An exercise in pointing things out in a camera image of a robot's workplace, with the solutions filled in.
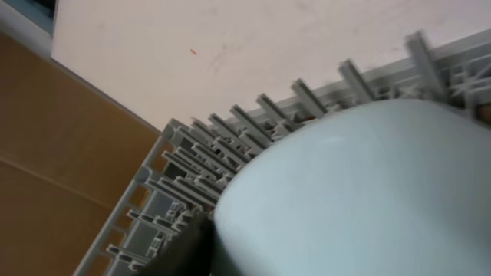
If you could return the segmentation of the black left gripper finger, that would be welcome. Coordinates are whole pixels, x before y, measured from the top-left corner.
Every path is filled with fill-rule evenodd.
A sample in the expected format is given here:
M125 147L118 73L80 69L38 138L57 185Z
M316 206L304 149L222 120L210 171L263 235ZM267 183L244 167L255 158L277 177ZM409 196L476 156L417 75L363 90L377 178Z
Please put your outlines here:
M214 230L214 223L206 213L196 213L167 249L140 269L136 276L209 276Z

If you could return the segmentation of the light blue bowl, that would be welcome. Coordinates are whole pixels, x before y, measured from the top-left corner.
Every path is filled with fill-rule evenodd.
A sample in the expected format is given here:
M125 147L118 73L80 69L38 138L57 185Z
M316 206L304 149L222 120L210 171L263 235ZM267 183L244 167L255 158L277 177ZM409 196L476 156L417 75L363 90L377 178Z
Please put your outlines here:
M215 275L489 275L490 129L383 100L260 153L214 214Z

